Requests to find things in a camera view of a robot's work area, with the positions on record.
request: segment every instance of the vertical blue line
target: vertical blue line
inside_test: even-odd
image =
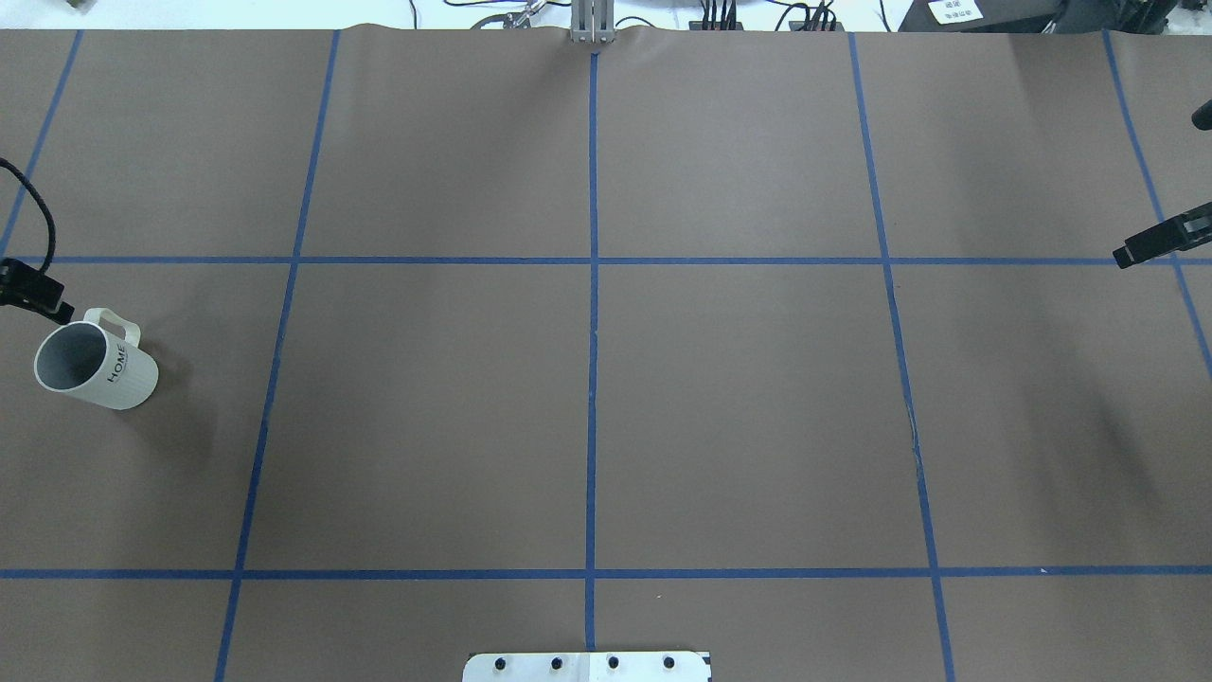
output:
[[[585,443],[585,651],[596,647],[598,567],[598,52],[589,56],[589,424]]]
[[[337,64],[337,47],[341,45],[341,31],[332,31],[332,44],[328,47],[328,64],[324,75],[324,91],[320,93],[320,111],[316,115],[315,134],[311,138],[311,157],[308,161],[307,179],[303,183],[303,201],[299,206],[298,225],[295,230],[295,248],[291,256],[291,269],[286,276],[286,294],[282,298],[282,311],[278,317],[278,339],[274,343],[274,359],[269,367],[269,385],[265,389],[265,406],[261,413],[261,430],[257,435],[257,452],[252,459],[252,474],[248,480],[248,495],[244,504],[244,521],[240,525],[240,544],[236,546],[235,568],[231,575],[231,590],[228,594],[227,615],[223,620],[223,636],[219,640],[218,660],[215,664],[215,682],[222,682],[227,672],[228,653],[231,648],[231,631],[235,629],[236,608],[240,604],[240,588],[244,583],[244,564],[248,554],[248,535],[252,532],[252,515],[257,508],[257,488],[261,485],[261,469],[265,460],[265,442],[269,439],[269,415],[274,409],[274,395],[278,391],[278,373],[282,365],[282,346],[286,344],[286,325],[291,316],[291,304],[295,298],[295,281],[298,276],[299,257],[303,252],[303,236],[307,231],[307,216],[311,206],[311,185],[315,182],[315,168],[320,159],[320,143],[324,138],[324,119],[328,111],[328,93],[332,91],[332,73]]]
[[[78,30],[75,38],[72,39],[72,48],[68,50],[68,61],[63,64],[63,70],[59,73],[59,82],[55,86],[55,96],[51,97],[51,105],[46,109],[46,116],[42,119],[42,127],[38,131],[38,141],[34,142],[34,150],[29,154],[29,162],[25,164],[25,177],[33,182],[34,171],[38,168],[38,159],[42,155],[42,145],[46,143],[46,133],[51,130],[51,121],[55,120],[55,111],[59,108],[59,99],[63,98],[63,90],[68,85],[68,76],[72,74],[72,67],[75,64],[76,52],[80,51],[80,41],[84,40],[84,30]],[[13,227],[17,225],[17,216],[21,214],[21,206],[25,201],[25,188],[17,187],[17,197],[13,199],[12,210],[8,211],[8,222],[4,225],[4,235],[0,235],[0,256],[5,254],[8,250],[8,239],[12,237]]]
[[[948,682],[955,682],[955,664],[951,658],[951,635],[947,624],[947,606],[943,601],[943,579],[938,571],[938,551],[934,546],[934,522],[930,512],[930,493],[926,487],[926,466],[921,458],[921,439],[917,432],[917,414],[913,403],[913,385],[909,382],[909,363],[905,360],[904,336],[901,332],[901,309],[897,305],[896,282],[892,279],[892,260],[888,237],[884,227],[884,207],[880,201],[880,184],[875,176],[875,154],[871,149],[871,131],[867,120],[867,102],[863,97],[863,75],[858,63],[858,44],[854,34],[850,39],[850,61],[854,71],[854,96],[858,102],[858,120],[863,132],[863,153],[867,155],[867,179],[871,187],[871,207],[875,211],[875,230],[880,240],[880,257],[884,260],[884,287],[888,298],[888,315],[892,320],[892,338],[901,369],[901,392],[909,415],[913,435],[913,455],[917,475],[917,505],[921,510],[921,527],[926,537],[926,558],[930,562],[930,583],[934,592],[934,618],[938,621],[938,641],[943,652],[943,671]]]
[[[1103,30],[1103,47],[1107,50],[1107,64],[1111,69],[1111,81],[1115,84],[1115,97],[1120,101],[1120,113],[1124,115],[1124,126],[1128,130],[1128,139],[1132,142],[1132,151],[1137,156],[1137,165],[1140,167],[1140,177],[1144,178],[1144,187],[1149,191],[1149,202],[1153,204],[1153,214],[1157,222],[1166,219],[1161,212],[1161,201],[1157,200],[1157,190],[1153,183],[1153,173],[1149,172],[1149,164],[1144,160],[1144,150],[1140,149],[1140,139],[1136,133],[1136,125],[1132,122],[1132,111],[1128,109],[1128,99],[1124,94],[1124,82],[1120,80],[1120,67],[1115,59],[1115,48],[1111,46],[1111,34]],[[1212,351],[1208,350],[1208,339],[1204,333],[1204,325],[1200,322],[1199,311],[1195,309],[1195,300],[1191,299],[1191,290],[1187,286],[1187,275],[1183,274],[1183,264],[1178,253],[1171,253],[1170,264],[1174,268],[1174,279],[1178,280],[1178,290],[1183,294],[1183,304],[1187,305],[1187,316],[1191,320],[1195,329],[1195,343],[1204,356],[1204,368],[1208,377],[1212,377]]]

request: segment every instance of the mug handle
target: mug handle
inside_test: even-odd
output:
[[[139,338],[143,334],[143,332],[139,329],[139,325],[135,323],[131,320],[120,317],[118,313],[115,313],[114,310],[109,308],[88,308],[84,313],[84,320],[91,321],[93,323],[98,323],[101,322],[101,320],[116,323],[118,326],[121,326],[122,329],[126,331],[126,343],[130,344],[131,346],[135,346],[136,349],[139,348]]]

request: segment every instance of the blue grid line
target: blue grid line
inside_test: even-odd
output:
[[[598,564],[598,52],[589,56],[589,390],[585,429],[585,651],[596,647]]]
[[[1115,59],[1115,47],[1111,45],[1111,34],[1107,29],[1103,29],[1103,48],[1107,51],[1107,65],[1111,69],[1111,82],[1115,85],[1115,97],[1120,102],[1124,126],[1128,131],[1132,151],[1136,154],[1137,165],[1140,167],[1140,177],[1144,179],[1144,187],[1149,191],[1149,202],[1153,204],[1153,213],[1157,218],[1157,222],[1161,222],[1166,219],[1166,216],[1161,212],[1161,201],[1157,200],[1153,173],[1149,172],[1149,164],[1144,160],[1144,150],[1140,148],[1140,139],[1137,137],[1136,125],[1132,122],[1132,111],[1128,109],[1128,99],[1124,93],[1124,81],[1120,80],[1119,62]],[[1199,311],[1195,309],[1195,300],[1191,299],[1191,290],[1187,286],[1187,275],[1183,274],[1184,260],[1178,258],[1178,253],[1171,253],[1170,258],[1164,262],[1174,268],[1174,279],[1178,281],[1178,290],[1183,294],[1187,316],[1190,317],[1191,327],[1195,331],[1195,343],[1200,348],[1200,355],[1204,356],[1204,368],[1207,371],[1208,377],[1212,378],[1212,350],[1208,349],[1208,339],[1204,333],[1204,325],[1200,322]]]
[[[265,389],[265,406],[261,414],[261,430],[257,435],[257,452],[252,460],[252,474],[248,478],[248,497],[244,506],[244,521],[240,525],[240,543],[236,546],[235,569],[231,577],[231,591],[228,595],[227,615],[223,619],[223,635],[219,638],[219,652],[215,664],[215,682],[222,682],[227,671],[228,653],[231,648],[231,631],[235,627],[236,608],[240,603],[240,588],[245,560],[248,552],[248,535],[252,531],[252,515],[257,508],[257,488],[261,483],[261,468],[265,459],[265,442],[269,437],[269,415],[274,409],[274,394],[278,390],[278,373],[282,365],[282,346],[286,344],[286,326],[291,316],[291,303],[295,297],[295,282],[298,277],[299,256],[303,252],[303,237],[307,231],[308,210],[311,205],[311,188],[315,183],[315,168],[320,159],[320,143],[324,138],[324,120],[328,110],[328,94],[332,91],[332,74],[337,64],[337,48],[341,45],[341,30],[332,31],[332,44],[328,47],[328,64],[324,76],[324,91],[320,93],[320,110],[315,121],[315,134],[311,138],[311,157],[308,161],[307,179],[303,184],[303,201],[299,206],[298,227],[295,233],[295,251],[291,270],[286,277],[286,293],[282,298],[282,311],[278,320],[278,338],[274,343],[274,357],[269,368],[269,385]]]
[[[458,581],[583,580],[582,568],[505,569],[245,569],[242,580]],[[1212,564],[953,566],[942,578],[1048,578],[1115,575],[1212,575]],[[892,568],[595,568],[595,580],[846,580],[931,578],[928,567]],[[234,571],[167,568],[7,568],[0,580],[230,580]]]
[[[950,627],[947,623],[947,604],[943,601],[943,580],[938,573],[938,551],[934,546],[934,522],[930,514],[930,492],[926,487],[926,466],[921,457],[921,439],[917,432],[917,415],[913,403],[913,385],[909,382],[909,363],[905,359],[904,337],[901,331],[901,310],[897,306],[896,282],[892,279],[892,262],[888,254],[888,235],[884,225],[884,205],[880,201],[880,184],[875,173],[875,154],[871,149],[871,130],[867,119],[867,102],[863,96],[863,74],[858,61],[858,42],[854,34],[846,34],[850,40],[850,61],[854,71],[854,97],[858,104],[859,127],[863,131],[863,153],[867,156],[867,178],[871,189],[871,207],[875,212],[875,230],[880,240],[880,256],[884,258],[884,286],[888,297],[888,315],[892,321],[892,338],[897,349],[897,365],[901,369],[901,391],[904,396],[905,412],[909,417],[909,429],[913,435],[913,454],[917,474],[917,504],[921,508],[921,526],[926,540],[926,558],[930,562],[930,581],[934,592],[934,617],[938,620],[938,640],[943,653],[943,671],[947,682],[955,682],[955,663],[951,657]]]
[[[41,256],[17,256],[23,260]],[[1180,258],[1184,267],[1212,265],[1212,258]],[[56,264],[470,264],[589,265],[581,256],[55,256]],[[599,265],[1115,265],[1114,258],[995,256],[600,256]],[[1139,267],[1173,267],[1154,259]]]
[[[72,39],[72,48],[68,50],[68,59],[63,63],[63,70],[59,73],[59,81],[55,86],[55,94],[51,97],[51,105],[46,109],[46,116],[42,118],[42,127],[38,131],[38,139],[34,142],[34,150],[29,154],[29,162],[25,164],[25,177],[33,182],[34,171],[38,170],[38,159],[42,155],[42,145],[46,144],[46,133],[51,131],[51,121],[55,120],[55,111],[59,108],[59,101],[63,98],[63,90],[68,85],[68,76],[72,74],[72,67],[75,64],[76,53],[80,51],[80,41],[84,40],[84,30],[78,30],[75,38]],[[8,239],[12,237],[12,230],[17,225],[17,216],[21,214],[21,206],[25,200],[25,188],[17,187],[17,196],[12,201],[12,210],[8,211],[8,222],[4,225],[4,235],[0,235],[0,256],[4,256],[5,251],[8,248]],[[41,256],[32,262],[40,262]]]

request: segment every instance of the white mug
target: white mug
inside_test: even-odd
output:
[[[126,331],[119,338],[101,327],[110,321]],[[51,332],[34,356],[34,378],[42,389],[125,411],[148,400],[160,379],[152,356],[139,350],[139,325],[109,308],[88,308],[84,320]]]

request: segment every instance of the white bracket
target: white bracket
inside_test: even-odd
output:
[[[463,666],[463,682],[711,682],[711,654],[476,654]]]
[[[613,42],[614,0],[572,0],[572,41]]]

